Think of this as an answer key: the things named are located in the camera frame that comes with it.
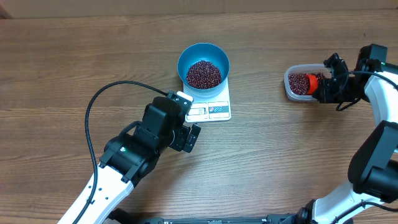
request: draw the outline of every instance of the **white digital scale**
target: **white digital scale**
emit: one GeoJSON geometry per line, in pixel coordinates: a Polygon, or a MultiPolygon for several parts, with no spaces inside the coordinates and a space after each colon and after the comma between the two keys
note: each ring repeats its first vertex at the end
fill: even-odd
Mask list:
{"type": "Polygon", "coordinates": [[[229,121],[231,119],[231,102],[229,100],[228,79],[221,92],[215,96],[203,97],[190,89],[185,83],[183,92],[193,97],[193,104],[185,116],[188,123],[229,121]]]}

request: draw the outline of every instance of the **white container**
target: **white container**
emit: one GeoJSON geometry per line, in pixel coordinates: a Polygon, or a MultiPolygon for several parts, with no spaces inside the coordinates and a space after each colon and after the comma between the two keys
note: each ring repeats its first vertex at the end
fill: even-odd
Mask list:
{"type": "Polygon", "coordinates": [[[323,73],[327,78],[331,77],[330,69],[325,68],[323,64],[294,65],[290,67],[285,73],[285,89],[287,98],[292,101],[316,102],[318,100],[311,95],[297,95],[293,93],[289,84],[289,74],[291,73],[323,73]]]}

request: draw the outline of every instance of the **plastic container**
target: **plastic container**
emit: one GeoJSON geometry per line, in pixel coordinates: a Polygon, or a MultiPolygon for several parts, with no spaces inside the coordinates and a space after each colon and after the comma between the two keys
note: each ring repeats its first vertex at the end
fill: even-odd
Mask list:
{"type": "Polygon", "coordinates": [[[318,101],[311,95],[297,95],[292,92],[289,85],[289,74],[291,73],[323,73],[325,77],[330,78],[330,69],[325,68],[323,64],[307,64],[307,65],[294,65],[290,67],[285,73],[285,89],[287,98],[292,101],[318,101]]]}
{"type": "Polygon", "coordinates": [[[210,43],[198,43],[185,49],[177,64],[178,74],[180,75],[181,81],[188,86],[188,88],[195,93],[197,96],[202,98],[214,97],[223,91],[229,75],[229,59],[226,53],[218,46],[210,43]],[[218,86],[209,89],[197,89],[190,86],[187,82],[188,69],[194,64],[201,60],[205,60],[213,63],[217,66],[221,72],[221,83],[218,86]]]}

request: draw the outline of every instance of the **pile of beans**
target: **pile of beans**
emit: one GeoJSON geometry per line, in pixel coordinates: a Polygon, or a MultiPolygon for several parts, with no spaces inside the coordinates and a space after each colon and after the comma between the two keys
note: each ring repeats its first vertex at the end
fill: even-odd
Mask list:
{"type": "Polygon", "coordinates": [[[289,85],[293,93],[297,95],[306,95],[308,89],[310,88],[310,80],[306,75],[315,75],[318,84],[321,80],[325,79],[323,73],[292,73],[289,74],[289,85]]]}
{"type": "Polygon", "coordinates": [[[213,88],[221,83],[221,72],[213,63],[201,60],[188,69],[187,82],[202,90],[213,88]]]}

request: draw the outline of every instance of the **wooden surface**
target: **wooden surface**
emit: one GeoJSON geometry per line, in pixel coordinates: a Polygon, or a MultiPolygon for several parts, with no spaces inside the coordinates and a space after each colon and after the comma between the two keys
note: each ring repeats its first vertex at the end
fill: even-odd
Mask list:
{"type": "Polygon", "coordinates": [[[396,9],[398,0],[0,0],[6,18],[396,9]]]}
{"type": "MultiPolygon", "coordinates": [[[[92,174],[83,119],[93,94],[116,80],[181,90],[178,56],[197,42],[228,54],[232,120],[201,124],[190,154],[167,150],[119,207],[164,218],[295,213],[346,180],[374,120],[365,102],[338,113],[289,101],[285,71],[334,52],[354,68],[371,43],[397,64],[397,31],[397,10],[0,21],[0,223],[56,223],[92,174]]],[[[155,96],[117,86],[98,98],[97,157],[155,96]]],[[[397,218],[372,208],[355,221],[397,218]]]]}

